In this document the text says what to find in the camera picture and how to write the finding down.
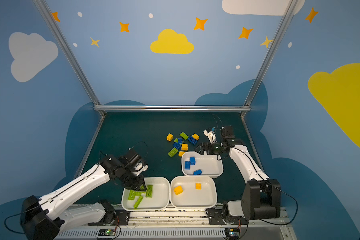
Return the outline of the blue lego cluster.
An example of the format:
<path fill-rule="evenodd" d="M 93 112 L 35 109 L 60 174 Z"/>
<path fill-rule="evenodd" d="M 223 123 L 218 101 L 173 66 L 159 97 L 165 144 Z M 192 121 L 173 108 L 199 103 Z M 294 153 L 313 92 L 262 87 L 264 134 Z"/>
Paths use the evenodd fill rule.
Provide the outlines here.
<path fill-rule="evenodd" d="M 190 165 L 195 165 L 196 164 L 196 159 L 195 157 L 190 157 Z"/>

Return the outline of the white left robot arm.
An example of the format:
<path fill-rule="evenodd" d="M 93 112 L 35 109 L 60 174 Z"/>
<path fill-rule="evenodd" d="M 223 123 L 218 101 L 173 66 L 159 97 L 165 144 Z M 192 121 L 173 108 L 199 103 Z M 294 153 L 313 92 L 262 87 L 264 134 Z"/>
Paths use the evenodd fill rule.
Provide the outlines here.
<path fill-rule="evenodd" d="M 108 201 L 69 211 L 77 200 L 113 180 L 123 188 L 146 191 L 143 172 L 148 164 L 138 154 L 131 157 L 105 156 L 87 172 L 65 186 L 40 198 L 23 201 L 20 225 L 29 240 L 53 240 L 58 234 L 86 224 L 111 225 L 117 222 L 115 209 Z"/>

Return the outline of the yellow square lego brick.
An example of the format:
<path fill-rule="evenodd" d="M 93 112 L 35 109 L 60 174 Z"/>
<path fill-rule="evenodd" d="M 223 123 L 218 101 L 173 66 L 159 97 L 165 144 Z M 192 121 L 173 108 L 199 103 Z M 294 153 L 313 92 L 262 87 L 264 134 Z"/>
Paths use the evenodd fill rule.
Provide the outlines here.
<path fill-rule="evenodd" d="M 195 140 L 197 140 L 197 141 L 198 141 L 198 140 L 199 140 L 199 138 L 200 138 L 200 136 L 199 136 L 199 135 L 197 135 L 197 134 L 193 134 L 193 135 L 192 135 L 192 137 L 193 137 Z"/>

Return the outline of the white bin right rear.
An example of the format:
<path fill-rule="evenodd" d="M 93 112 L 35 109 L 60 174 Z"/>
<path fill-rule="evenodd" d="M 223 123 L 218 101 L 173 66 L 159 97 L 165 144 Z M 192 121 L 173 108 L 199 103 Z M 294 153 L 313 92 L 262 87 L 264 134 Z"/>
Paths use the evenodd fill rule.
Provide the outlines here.
<path fill-rule="evenodd" d="M 184 169 L 184 162 L 190 161 L 190 157 L 195 157 L 196 164 L 189 170 Z M 218 155 L 200 155 L 196 152 L 185 152 L 181 159 L 182 172 L 184 176 L 193 176 L 196 170 L 202 170 L 202 176 L 208 176 L 213 179 L 221 176 L 224 172 L 223 163 L 218 160 Z"/>

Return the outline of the white bin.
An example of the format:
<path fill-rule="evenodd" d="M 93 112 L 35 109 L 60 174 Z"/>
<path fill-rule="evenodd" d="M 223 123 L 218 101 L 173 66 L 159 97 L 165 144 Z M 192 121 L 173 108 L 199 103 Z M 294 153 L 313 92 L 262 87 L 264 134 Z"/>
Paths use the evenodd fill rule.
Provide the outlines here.
<path fill-rule="evenodd" d="M 195 183 L 201 183 L 202 189 L 196 190 Z M 174 188 L 182 186 L 184 192 L 175 195 Z M 170 202 L 179 210 L 208 209 L 218 201 L 215 182 L 207 176 L 180 176 L 171 181 Z"/>
<path fill-rule="evenodd" d="M 190 161 L 190 157 L 195 157 L 196 164 L 189 170 L 184 169 L 184 162 Z M 196 170 L 202 170 L 202 176 L 208 176 L 213 179 L 221 176 L 224 172 L 223 163 L 218 160 L 218 155 L 200 155 L 196 152 L 185 152 L 181 159 L 182 172 L 184 176 L 193 176 Z"/>
<path fill-rule="evenodd" d="M 170 202 L 170 183 L 166 178 L 145 178 L 147 190 L 135 192 L 124 189 L 122 207 L 130 212 L 164 210 Z"/>

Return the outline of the green long lego brick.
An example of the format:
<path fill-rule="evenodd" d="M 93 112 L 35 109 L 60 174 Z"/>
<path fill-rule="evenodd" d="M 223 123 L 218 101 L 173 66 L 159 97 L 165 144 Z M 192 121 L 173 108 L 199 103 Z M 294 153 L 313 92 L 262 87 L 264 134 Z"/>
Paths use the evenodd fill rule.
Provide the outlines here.
<path fill-rule="evenodd" d="M 189 136 L 187 134 L 185 134 L 184 132 L 180 133 L 180 136 L 184 139 L 187 140 L 189 138 Z"/>

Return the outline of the white bin left front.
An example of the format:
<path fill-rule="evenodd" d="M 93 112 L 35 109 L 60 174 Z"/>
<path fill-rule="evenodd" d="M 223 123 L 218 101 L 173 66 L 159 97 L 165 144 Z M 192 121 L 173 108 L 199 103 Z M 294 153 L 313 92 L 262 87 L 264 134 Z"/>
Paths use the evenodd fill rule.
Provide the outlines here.
<path fill-rule="evenodd" d="M 170 202 L 170 183 L 166 178 L 145 178 L 147 190 L 135 192 L 124 189 L 122 207 L 130 212 L 164 210 Z"/>

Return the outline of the green long lego centre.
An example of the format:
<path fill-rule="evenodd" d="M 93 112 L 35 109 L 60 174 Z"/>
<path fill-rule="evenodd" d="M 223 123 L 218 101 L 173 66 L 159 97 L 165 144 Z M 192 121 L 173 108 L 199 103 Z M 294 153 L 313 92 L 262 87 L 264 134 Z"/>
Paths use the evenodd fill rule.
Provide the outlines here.
<path fill-rule="evenodd" d="M 168 155 L 169 155 L 169 157 L 173 157 L 173 156 L 175 156 L 177 153 L 178 153 L 178 149 L 177 148 L 172 148 L 169 152 L 168 152 Z"/>

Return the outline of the left controller board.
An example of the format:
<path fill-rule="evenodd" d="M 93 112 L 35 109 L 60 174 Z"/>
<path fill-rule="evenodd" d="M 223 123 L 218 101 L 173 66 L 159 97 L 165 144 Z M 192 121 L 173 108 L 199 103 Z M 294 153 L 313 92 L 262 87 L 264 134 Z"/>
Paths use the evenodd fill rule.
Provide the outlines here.
<path fill-rule="evenodd" d="M 111 240 L 116 236 L 115 229 L 99 229 L 97 239 Z"/>

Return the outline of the right controller board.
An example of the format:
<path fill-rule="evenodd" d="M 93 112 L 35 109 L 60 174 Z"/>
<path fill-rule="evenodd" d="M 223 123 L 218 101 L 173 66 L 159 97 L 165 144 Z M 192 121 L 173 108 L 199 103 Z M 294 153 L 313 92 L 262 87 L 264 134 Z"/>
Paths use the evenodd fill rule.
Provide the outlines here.
<path fill-rule="evenodd" d="M 237 228 L 225 228 L 225 240 L 238 240 L 240 238 L 241 231 Z"/>

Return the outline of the aluminium frame rear bar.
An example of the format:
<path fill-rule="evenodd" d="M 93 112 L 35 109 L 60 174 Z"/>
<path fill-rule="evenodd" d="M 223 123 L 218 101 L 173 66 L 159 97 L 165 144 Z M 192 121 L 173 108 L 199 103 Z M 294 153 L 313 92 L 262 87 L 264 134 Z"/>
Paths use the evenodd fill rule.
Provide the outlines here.
<path fill-rule="evenodd" d="M 105 112 L 249 112 L 249 106 L 117 106 L 95 105 L 95 111 Z"/>

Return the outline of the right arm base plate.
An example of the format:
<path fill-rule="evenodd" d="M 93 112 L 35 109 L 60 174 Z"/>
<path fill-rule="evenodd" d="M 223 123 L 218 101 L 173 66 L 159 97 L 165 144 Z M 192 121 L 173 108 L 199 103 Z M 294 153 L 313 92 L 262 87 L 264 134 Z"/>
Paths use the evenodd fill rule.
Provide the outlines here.
<path fill-rule="evenodd" d="M 206 209 L 206 214 L 210 225 L 246 225 L 248 221 L 241 216 L 232 216 L 226 208 Z"/>

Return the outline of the aluminium frame left post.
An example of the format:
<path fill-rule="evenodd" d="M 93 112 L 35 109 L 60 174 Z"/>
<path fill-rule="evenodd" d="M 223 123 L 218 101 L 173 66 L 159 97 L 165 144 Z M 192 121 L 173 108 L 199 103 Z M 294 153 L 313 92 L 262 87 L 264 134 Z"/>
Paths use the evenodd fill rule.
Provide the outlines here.
<path fill-rule="evenodd" d="M 39 13 L 41 14 L 42 18 L 46 22 L 48 28 L 50 29 L 50 31 L 53 34 L 54 38 L 56 39 L 58 45 L 60 46 L 62 52 L 66 56 L 68 62 L 70 63 L 71 67 L 73 68 L 79 81 L 81 82 L 82 86 L 84 87 L 87 95 L 89 96 L 92 103 L 94 104 L 94 107 L 100 105 L 101 103 L 100 103 L 98 97 L 96 96 L 94 89 L 92 88 L 88 78 L 86 77 L 78 60 L 76 59 L 63 32 L 61 31 L 60 27 L 58 26 L 58 22 L 54 19 L 53 14 L 52 14 L 47 2 L 40 1 L 40 0 L 33 0 L 33 3 L 35 4 L 35 6 L 38 9 Z"/>

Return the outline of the aluminium frame post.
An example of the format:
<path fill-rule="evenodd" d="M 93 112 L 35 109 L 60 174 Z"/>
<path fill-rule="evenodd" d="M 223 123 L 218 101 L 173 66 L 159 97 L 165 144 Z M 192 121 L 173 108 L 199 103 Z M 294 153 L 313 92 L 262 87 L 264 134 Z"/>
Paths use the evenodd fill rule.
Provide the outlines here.
<path fill-rule="evenodd" d="M 286 11 L 281 19 L 281 22 L 275 32 L 274 39 L 271 42 L 271 45 L 269 46 L 266 56 L 264 58 L 264 61 L 261 65 L 261 68 L 255 78 L 254 83 L 252 84 L 252 87 L 250 88 L 250 91 L 246 97 L 244 107 L 247 108 L 247 110 L 241 111 L 241 118 L 244 120 L 244 117 L 247 112 L 251 110 L 251 104 L 256 96 L 256 93 L 267 73 L 268 68 L 270 67 L 272 60 L 278 50 L 279 45 L 281 44 L 281 41 L 292 21 L 292 18 L 294 16 L 295 8 L 298 5 L 298 0 L 292 0 L 287 5 Z"/>
<path fill-rule="evenodd" d="M 35 6 L 38 9 L 39 13 L 41 14 L 42 18 L 46 22 L 48 28 L 50 29 L 50 31 L 53 34 L 54 38 L 56 39 L 58 45 L 60 46 L 62 52 L 66 56 L 68 62 L 70 63 L 71 67 L 73 68 L 79 81 L 81 82 L 82 86 L 84 87 L 87 95 L 89 96 L 92 103 L 94 104 L 94 107 L 100 105 L 101 103 L 100 103 L 98 97 L 96 96 L 94 89 L 92 88 L 88 78 L 86 77 L 78 60 L 76 59 L 63 32 L 61 31 L 60 27 L 58 26 L 58 22 L 54 19 L 53 14 L 52 14 L 47 2 L 40 1 L 40 0 L 33 0 L 33 3 L 35 4 Z"/>

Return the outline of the aluminium frame right post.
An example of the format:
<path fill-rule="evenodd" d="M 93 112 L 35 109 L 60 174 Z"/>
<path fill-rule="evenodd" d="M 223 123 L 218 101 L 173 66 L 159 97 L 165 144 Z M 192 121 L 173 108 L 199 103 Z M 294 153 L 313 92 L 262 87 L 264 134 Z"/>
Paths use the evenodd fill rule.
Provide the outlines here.
<path fill-rule="evenodd" d="M 298 5 L 298 0 L 292 0 L 287 5 L 286 11 L 281 19 L 281 22 L 275 32 L 274 39 L 271 42 L 271 45 L 269 46 L 266 56 L 264 58 L 264 61 L 261 65 L 261 68 L 255 78 L 254 83 L 252 84 L 252 87 L 250 88 L 250 91 L 246 97 L 244 107 L 247 108 L 247 110 L 241 111 L 241 118 L 244 120 L 244 117 L 247 112 L 251 110 L 251 104 L 256 96 L 256 93 L 267 73 L 268 68 L 270 67 L 272 60 L 278 50 L 279 45 L 281 44 L 281 41 L 292 21 L 292 18 L 294 16 L 295 8 Z"/>

